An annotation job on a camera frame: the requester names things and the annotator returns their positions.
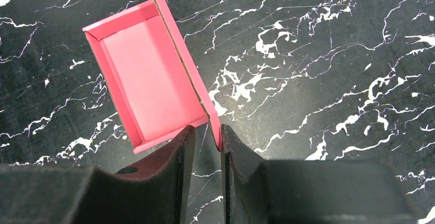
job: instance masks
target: open box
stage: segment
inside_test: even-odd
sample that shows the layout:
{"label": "open box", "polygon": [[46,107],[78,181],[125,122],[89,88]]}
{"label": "open box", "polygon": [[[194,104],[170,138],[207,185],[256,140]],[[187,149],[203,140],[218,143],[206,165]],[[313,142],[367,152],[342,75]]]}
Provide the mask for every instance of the open box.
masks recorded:
{"label": "open box", "polygon": [[83,29],[133,144],[146,150],[185,126],[221,124],[165,0],[150,0]]}

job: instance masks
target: black object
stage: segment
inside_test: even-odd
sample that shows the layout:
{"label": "black object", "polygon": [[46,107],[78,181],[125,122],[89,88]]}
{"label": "black object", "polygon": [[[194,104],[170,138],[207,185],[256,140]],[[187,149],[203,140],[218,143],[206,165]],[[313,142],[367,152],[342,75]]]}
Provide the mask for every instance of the black object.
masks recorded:
{"label": "black object", "polygon": [[0,223],[184,223],[194,127],[116,175],[0,166]]}
{"label": "black object", "polygon": [[417,223],[399,182],[362,161],[264,160],[222,126],[225,223]]}

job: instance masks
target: marble countertop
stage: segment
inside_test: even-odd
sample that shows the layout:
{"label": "marble countertop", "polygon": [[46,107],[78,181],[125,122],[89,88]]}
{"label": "marble countertop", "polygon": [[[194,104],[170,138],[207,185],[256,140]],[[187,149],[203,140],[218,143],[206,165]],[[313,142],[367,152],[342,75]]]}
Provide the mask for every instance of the marble countertop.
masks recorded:
{"label": "marble countertop", "polygon": [[[132,147],[82,28],[146,0],[0,0],[0,160],[97,165]],[[435,0],[167,0],[219,112],[264,158],[392,166],[435,223]],[[197,129],[190,223],[223,223]]]}

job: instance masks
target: round black hole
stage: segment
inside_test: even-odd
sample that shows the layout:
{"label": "round black hole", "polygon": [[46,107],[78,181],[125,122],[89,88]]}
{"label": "round black hole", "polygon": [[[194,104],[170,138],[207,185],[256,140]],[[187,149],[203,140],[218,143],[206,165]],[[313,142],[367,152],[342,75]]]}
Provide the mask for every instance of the round black hole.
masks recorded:
{"label": "round black hole", "polygon": [[131,173],[134,173],[134,172],[137,172],[137,168],[136,167],[130,167],[130,166],[128,166],[128,167],[125,167],[123,169],[120,169],[117,172],[117,174],[131,174]]}

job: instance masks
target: black marble surface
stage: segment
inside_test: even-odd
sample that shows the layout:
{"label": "black marble surface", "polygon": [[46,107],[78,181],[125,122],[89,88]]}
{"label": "black marble surface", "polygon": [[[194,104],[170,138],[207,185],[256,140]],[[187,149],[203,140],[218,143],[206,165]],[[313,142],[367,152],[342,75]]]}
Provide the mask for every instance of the black marble surface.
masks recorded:
{"label": "black marble surface", "polygon": [[[0,160],[132,153],[81,30],[146,0],[0,0]],[[265,158],[393,166],[435,217],[435,0],[167,0],[221,122]],[[197,130],[191,223],[223,223],[220,155]]]}

